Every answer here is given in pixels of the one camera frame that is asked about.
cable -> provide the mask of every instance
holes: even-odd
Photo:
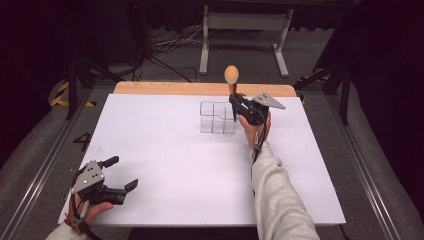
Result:
[[[186,76],[184,76],[184,75],[182,75],[181,73],[179,73],[177,70],[175,70],[175,68],[173,68],[173,67],[171,67],[171,66],[169,66],[168,64],[166,64],[166,63],[164,63],[164,62],[162,62],[161,60],[159,60],[159,59],[157,59],[156,57],[154,57],[154,56],[150,56],[151,58],[153,58],[153,59],[155,59],[156,61],[158,61],[158,62],[160,62],[161,64],[163,64],[163,65],[165,65],[166,66],[166,68],[168,68],[168,69],[171,69],[172,71],[174,71],[175,73],[177,73],[179,76],[181,76],[182,78],[184,78],[187,82],[193,82],[193,81],[191,81],[190,79],[188,79]],[[197,77],[197,69],[196,68],[194,68],[194,67],[189,67],[189,68],[180,68],[180,69],[195,69],[195,75],[194,75],[194,82],[196,82],[196,77]]]

white sleeve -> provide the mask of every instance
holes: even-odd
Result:
[[[287,170],[273,156],[268,142],[252,166],[252,185],[260,240],[319,239]]]
[[[87,235],[78,235],[65,222],[61,223],[46,240],[87,240]]]

hand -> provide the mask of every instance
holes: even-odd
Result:
[[[247,143],[249,144],[249,147],[253,148],[255,146],[256,135],[258,136],[258,139],[261,137],[264,124],[260,126],[250,125],[247,122],[247,119],[242,115],[239,115],[239,121],[246,133]],[[264,140],[266,140],[266,138],[268,137],[269,129],[271,128],[271,112],[268,112],[268,118],[266,119],[266,128],[267,129]]]
[[[81,214],[81,211],[83,209],[84,206],[84,202],[82,202],[80,204],[80,206],[78,207],[79,203],[81,202],[81,198],[78,195],[78,193],[75,194],[75,205],[77,207],[78,210],[78,214]],[[110,209],[113,208],[113,204],[109,203],[109,202],[102,202],[99,203],[97,205],[90,205],[88,207],[87,213],[85,214],[84,217],[84,221],[88,224],[91,225],[94,222],[94,219],[101,213],[106,212]],[[71,203],[69,203],[69,212],[68,215],[72,218],[74,216],[74,211],[72,209],[72,205]]]

white paper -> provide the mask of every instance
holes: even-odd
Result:
[[[326,166],[298,98],[276,98],[268,136],[315,224],[345,223]],[[200,103],[227,96],[111,94],[81,167],[90,160],[120,161],[103,169],[105,185],[139,179],[122,206],[96,219],[118,226],[251,226],[256,224],[244,130],[200,132]],[[59,222],[68,210],[65,204]]]

clear acrylic box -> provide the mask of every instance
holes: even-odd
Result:
[[[235,119],[229,102],[200,103],[200,132],[234,134]]]

